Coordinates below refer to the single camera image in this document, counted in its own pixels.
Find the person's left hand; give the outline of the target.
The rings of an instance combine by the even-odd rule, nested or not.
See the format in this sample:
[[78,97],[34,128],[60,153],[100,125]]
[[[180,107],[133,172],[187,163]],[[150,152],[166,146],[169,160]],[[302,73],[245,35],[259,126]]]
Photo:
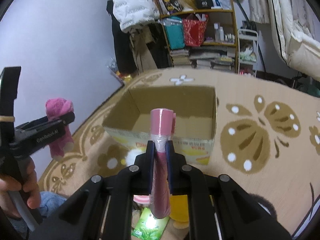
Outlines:
[[1,208],[4,213],[11,218],[21,218],[21,215],[11,201],[8,194],[9,191],[23,190],[27,193],[27,206],[31,209],[36,209],[41,204],[41,195],[37,184],[35,164],[31,158],[28,159],[27,164],[27,177],[23,184],[19,183],[11,176],[1,174]]

